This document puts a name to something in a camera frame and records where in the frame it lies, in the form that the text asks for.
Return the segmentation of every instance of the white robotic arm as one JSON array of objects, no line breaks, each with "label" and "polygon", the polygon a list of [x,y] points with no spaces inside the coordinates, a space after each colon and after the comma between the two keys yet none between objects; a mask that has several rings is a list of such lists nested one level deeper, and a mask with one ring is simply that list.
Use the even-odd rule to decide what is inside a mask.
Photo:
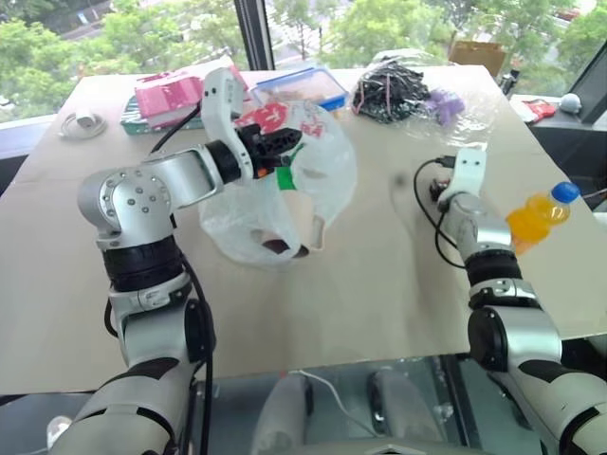
[{"label": "white robotic arm", "polygon": [[[256,124],[234,130],[243,88],[227,69],[213,71],[204,89],[211,142],[152,154],[81,186],[78,204],[98,230],[128,371],[100,387],[53,454],[159,455],[173,453],[181,436],[193,375],[212,359],[215,339],[210,308],[175,243],[173,213],[288,164],[281,154],[302,136],[288,128],[262,135]],[[199,300],[189,298],[193,287]]]},{"label": "white robotic arm", "polygon": [[522,278],[507,223],[480,199],[485,153],[463,149],[438,198],[469,277],[471,356],[554,455],[607,453],[607,384],[561,365],[561,338]]}]

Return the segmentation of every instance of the cardboard box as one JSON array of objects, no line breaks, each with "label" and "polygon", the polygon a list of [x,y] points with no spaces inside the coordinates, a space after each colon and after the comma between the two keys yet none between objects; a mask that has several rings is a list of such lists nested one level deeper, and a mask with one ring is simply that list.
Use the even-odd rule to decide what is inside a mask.
[{"label": "cardboard box", "polygon": [[477,43],[475,41],[456,41],[449,61],[456,64],[481,64],[494,78],[497,77],[506,53],[498,43]]}]

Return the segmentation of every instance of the pink box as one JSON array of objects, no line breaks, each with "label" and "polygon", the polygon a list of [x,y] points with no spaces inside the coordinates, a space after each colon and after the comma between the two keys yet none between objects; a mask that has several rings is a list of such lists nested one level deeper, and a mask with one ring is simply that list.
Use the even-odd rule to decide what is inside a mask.
[{"label": "pink box", "polygon": [[221,57],[205,64],[185,66],[139,79],[135,95],[141,116],[153,128],[178,123],[202,99],[204,78],[220,67],[229,68],[247,90],[233,61],[229,57]]}]

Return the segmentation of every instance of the orange juice bottle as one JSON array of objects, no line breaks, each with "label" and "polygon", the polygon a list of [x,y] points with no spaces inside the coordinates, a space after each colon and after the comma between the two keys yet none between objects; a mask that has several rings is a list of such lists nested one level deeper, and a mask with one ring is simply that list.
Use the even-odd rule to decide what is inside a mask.
[{"label": "orange juice bottle", "polygon": [[567,221],[569,205],[579,196],[579,188],[570,182],[561,182],[549,194],[529,197],[520,209],[506,218],[512,232],[516,254],[525,253],[545,239],[550,229]]}]

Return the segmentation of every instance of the table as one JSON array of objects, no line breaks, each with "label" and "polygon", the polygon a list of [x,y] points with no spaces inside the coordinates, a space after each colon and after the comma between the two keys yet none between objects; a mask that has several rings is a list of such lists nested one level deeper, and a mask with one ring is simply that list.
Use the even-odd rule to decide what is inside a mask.
[{"label": "table", "polygon": [[[351,88],[361,71],[334,74]],[[484,198],[497,213],[566,178],[483,67],[428,68],[426,75],[457,85],[469,108],[480,101],[480,116],[495,118],[467,138],[488,140]],[[270,75],[244,76],[254,83]],[[95,229],[80,215],[76,194],[87,175],[139,163],[157,141],[158,135],[127,136],[118,124],[135,79],[82,80],[0,198],[0,393],[96,389],[124,371],[119,345],[102,324],[108,281]],[[61,122],[82,105],[107,118],[108,130],[86,142],[62,141]],[[411,189],[419,163],[456,149],[440,137],[412,136],[350,112],[340,123],[357,150],[359,182],[328,229],[323,253],[274,271],[235,264],[201,230],[196,207],[176,214],[175,237],[212,307],[218,376],[469,348],[465,273],[434,252],[432,229]],[[205,140],[202,131],[185,131],[169,147]],[[401,173],[409,185],[395,190]],[[423,184],[434,175],[426,173]],[[606,240],[578,201],[571,220],[521,259],[563,337],[607,332]]]}]

